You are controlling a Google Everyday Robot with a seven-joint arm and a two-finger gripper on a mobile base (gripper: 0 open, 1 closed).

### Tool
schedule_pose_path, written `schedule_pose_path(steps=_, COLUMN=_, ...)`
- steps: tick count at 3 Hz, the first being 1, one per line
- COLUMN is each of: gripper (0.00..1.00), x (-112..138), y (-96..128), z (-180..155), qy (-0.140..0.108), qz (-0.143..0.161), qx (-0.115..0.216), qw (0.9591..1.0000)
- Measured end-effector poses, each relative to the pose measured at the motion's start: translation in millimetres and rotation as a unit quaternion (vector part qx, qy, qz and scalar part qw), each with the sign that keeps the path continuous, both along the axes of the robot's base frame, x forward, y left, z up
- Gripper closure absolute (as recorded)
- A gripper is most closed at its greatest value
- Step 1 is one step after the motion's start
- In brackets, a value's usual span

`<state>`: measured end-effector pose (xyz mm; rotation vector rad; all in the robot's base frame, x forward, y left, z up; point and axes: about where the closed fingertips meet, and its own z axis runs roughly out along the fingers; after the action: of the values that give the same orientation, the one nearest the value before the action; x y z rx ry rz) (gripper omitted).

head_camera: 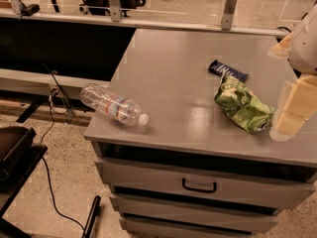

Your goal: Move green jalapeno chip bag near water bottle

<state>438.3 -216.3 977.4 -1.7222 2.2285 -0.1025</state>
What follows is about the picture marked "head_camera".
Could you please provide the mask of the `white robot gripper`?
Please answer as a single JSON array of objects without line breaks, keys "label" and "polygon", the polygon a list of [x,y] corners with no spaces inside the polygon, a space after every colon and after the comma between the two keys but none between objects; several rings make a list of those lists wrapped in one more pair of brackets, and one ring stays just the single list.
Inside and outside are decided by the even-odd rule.
[{"label": "white robot gripper", "polygon": [[293,82],[287,81],[280,91],[269,135],[277,142],[285,142],[317,111],[317,5],[293,34],[285,36],[267,54],[278,59],[289,57],[292,68],[308,73]]}]

